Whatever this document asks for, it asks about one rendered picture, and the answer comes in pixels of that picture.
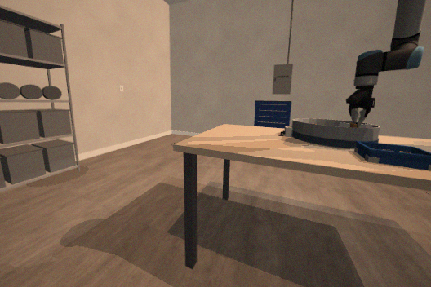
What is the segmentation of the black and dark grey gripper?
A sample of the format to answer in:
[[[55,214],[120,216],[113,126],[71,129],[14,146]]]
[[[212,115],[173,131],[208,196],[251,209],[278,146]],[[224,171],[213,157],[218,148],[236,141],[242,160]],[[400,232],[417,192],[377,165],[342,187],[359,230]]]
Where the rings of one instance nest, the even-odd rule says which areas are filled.
[[[373,88],[368,87],[374,88],[374,86],[356,86],[355,89],[368,89],[369,93],[364,98],[362,98],[358,104],[349,104],[349,114],[353,120],[353,124],[357,124],[357,127],[359,127],[367,118],[367,114],[371,111],[371,108],[375,107],[375,98],[372,98]],[[362,108],[360,111],[360,117],[358,114],[358,108]]]

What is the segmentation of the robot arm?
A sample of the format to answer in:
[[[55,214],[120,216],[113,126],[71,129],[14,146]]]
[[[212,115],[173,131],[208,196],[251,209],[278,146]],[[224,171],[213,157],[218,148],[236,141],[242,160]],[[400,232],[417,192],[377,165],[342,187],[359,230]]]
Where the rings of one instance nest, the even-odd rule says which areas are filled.
[[[398,0],[388,52],[367,51],[358,57],[354,86],[374,86],[379,72],[418,68],[424,48],[418,46],[427,0]],[[393,52],[392,52],[393,51]]]

